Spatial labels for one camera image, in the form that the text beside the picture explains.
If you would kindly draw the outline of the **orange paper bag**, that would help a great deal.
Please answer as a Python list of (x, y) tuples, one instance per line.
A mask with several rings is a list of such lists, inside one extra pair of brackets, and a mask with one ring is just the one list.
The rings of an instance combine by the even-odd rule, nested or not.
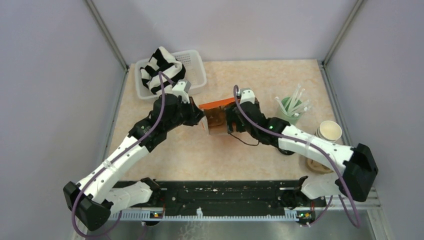
[(247, 146), (258, 146), (257, 143), (248, 143), (236, 136), (236, 133), (246, 132), (236, 113), (236, 101), (233, 97), (213, 102), (200, 104), (199, 109), (203, 111), (204, 117), (201, 125), (209, 136), (231, 136)]

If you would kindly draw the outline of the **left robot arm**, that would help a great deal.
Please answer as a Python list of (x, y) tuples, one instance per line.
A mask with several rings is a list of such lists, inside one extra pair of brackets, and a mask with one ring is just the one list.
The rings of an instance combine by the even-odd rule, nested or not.
[(89, 231), (98, 230), (115, 213), (138, 204), (154, 207), (160, 202), (160, 186), (146, 177), (116, 187), (121, 177), (140, 159), (166, 140), (176, 127), (196, 126), (204, 117), (192, 97), (183, 99), (170, 93), (153, 104), (148, 116), (135, 123), (116, 150), (101, 165), (78, 182), (64, 188), (67, 207), (73, 218)]

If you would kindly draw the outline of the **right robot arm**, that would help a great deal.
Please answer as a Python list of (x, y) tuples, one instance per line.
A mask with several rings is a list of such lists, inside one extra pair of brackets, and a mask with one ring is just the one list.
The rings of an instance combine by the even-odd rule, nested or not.
[(371, 149), (362, 143), (356, 147), (340, 145), (309, 134), (288, 121), (265, 117), (258, 103), (232, 103), (225, 107), (228, 131), (247, 132), (263, 145), (300, 154), (331, 169), (331, 173), (300, 179), (293, 200), (307, 206), (322, 196), (344, 195), (365, 202), (378, 174)]

